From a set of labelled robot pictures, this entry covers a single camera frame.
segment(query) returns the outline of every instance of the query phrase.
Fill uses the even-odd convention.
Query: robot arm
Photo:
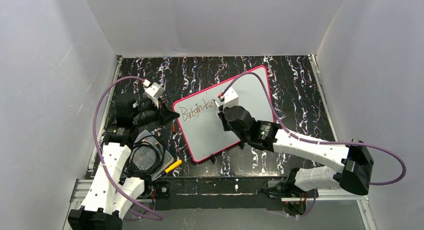
[[[104,164],[99,165],[80,208],[69,212],[68,222],[72,229],[122,229],[122,219],[132,202],[116,192],[106,176],[104,166],[113,181],[132,199],[136,199],[145,191],[145,181],[138,177],[127,177],[124,184],[119,185],[125,162],[139,134],[139,127],[153,122],[163,126],[180,115],[163,103],[164,89],[160,85],[151,84],[147,80],[143,84],[146,87],[147,99],[138,102],[132,93],[116,97],[111,121],[107,124],[103,138]]]
[[[247,143],[258,150],[292,154],[325,165],[312,169],[292,169],[287,181],[280,185],[279,193],[341,187],[353,194],[368,194],[374,160],[366,147],[311,144],[295,139],[276,123],[256,121],[238,105],[238,95],[232,88],[220,96],[220,100],[223,105],[218,107],[217,113],[223,128],[234,132],[242,145]],[[324,142],[291,133],[303,139]]]

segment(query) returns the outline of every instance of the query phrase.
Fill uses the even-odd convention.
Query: handwritten text
[[[181,110],[181,115],[182,115],[182,121],[186,121],[188,119],[197,119],[200,116],[200,113],[208,108],[213,108],[214,104],[215,104],[215,100],[209,100],[209,101],[205,101],[204,99],[203,103],[195,104],[194,109],[192,107],[190,107],[190,109],[187,109],[186,107],[179,107]]]

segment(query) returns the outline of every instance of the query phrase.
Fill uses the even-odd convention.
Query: black marbled surface
[[[273,104],[283,123],[296,132],[334,140],[307,56],[131,58],[123,59],[118,78],[140,76],[159,83],[165,88],[164,98],[171,108],[180,98],[260,65],[268,69]],[[111,106],[116,94],[134,92],[142,97],[141,87],[140,82],[133,80],[119,83]],[[196,164],[191,161],[177,121],[174,123],[176,134],[172,134],[171,125],[163,129],[148,127],[150,131],[159,130],[171,154],[183,160],[168,177],[287,176],[294,167],[318,166],[300,157],[258,151],[249,146],[222,152],[216,156],[215,164],[210,160]]]

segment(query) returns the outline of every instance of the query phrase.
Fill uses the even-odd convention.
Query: yellow marker
[[[182,160],[178,160],[176,162],[174,162],[171,166],[169,166],[167,169],[165,169],[165,175],[168,174],[170,171],[174,170],[177,166],[181,165],[183,161]]]

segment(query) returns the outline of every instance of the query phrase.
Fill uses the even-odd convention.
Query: white backdrop
[[[358,138],[396,152],[404,180],[372,186],[378,229],[423,229],[424,0],[343,0],[317,54],[323,89],[341,140]],[[401,172],[370,149],[373,181]]]
[[[87,0],[115,53],[315,54],[342,0]]]
[[[62,229],[116,56],[86,0],[0,0],[1,229]]]

